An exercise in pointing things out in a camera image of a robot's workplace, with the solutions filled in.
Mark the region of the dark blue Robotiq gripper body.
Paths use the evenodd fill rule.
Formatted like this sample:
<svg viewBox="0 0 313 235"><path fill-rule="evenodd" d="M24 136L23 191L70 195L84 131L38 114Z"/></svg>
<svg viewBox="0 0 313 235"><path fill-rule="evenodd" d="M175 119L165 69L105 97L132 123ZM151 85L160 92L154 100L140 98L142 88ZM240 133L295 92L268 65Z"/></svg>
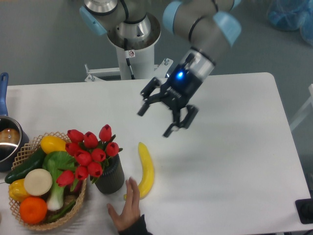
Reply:
<svg viewBox="0 0 313 235"><path fill-rule="evenodd" d="M194 105L189 105L189 100L202 84L194 72L188 68L188 63L179 64L160 87L160 102L172 111L180 111L187 108L189 115L195 115L199 111Z"/></svg>

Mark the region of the black sleeved forearm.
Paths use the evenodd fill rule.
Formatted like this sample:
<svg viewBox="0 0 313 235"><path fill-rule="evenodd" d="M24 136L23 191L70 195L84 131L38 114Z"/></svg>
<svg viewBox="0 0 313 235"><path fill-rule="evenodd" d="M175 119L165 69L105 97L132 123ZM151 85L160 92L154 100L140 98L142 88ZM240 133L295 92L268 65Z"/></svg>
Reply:
<svg viewBox="0 0 313 235"><path fill-rule="evenodd" d="M118 231L119 235L152 235L151 232L147 230L145 215L142 215L133 225L130 227Z"/></svg>

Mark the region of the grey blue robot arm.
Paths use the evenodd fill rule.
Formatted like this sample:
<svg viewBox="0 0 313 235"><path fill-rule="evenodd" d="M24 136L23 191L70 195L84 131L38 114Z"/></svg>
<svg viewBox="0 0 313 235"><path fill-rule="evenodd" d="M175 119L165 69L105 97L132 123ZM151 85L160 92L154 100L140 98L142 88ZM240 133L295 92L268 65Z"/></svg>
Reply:
<svg viewBox="0 0 313 235"><path fill-rule="evenodd" d="M168 137L175 129L190 126L198 109L189 100L239 37L241 25L230 14L238 4L237 0L173 1L162 22L147 11L145 0L86 0L79 13L92 32L107 35L115 46L121 79L149 80L141 91L144 103L138 115L156 102L172 111L172 123L164 132ZM161 27L190 43L164 83L157 79L154 64Z"/></svg>

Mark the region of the person's hand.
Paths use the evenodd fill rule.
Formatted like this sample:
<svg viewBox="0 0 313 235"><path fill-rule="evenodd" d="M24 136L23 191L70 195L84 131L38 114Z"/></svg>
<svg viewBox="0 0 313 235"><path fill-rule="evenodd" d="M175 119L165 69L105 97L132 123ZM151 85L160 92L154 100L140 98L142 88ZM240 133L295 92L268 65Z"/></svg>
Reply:
<svg viewBox="0 0 313 235"><path fill-rule="evenodd" d="M126 187L126 201L121 214L118 214L110 203L107 204L108 213L118 232L131 227L140 218L140 191L137 182L130 177L126 180Z"/></svg>

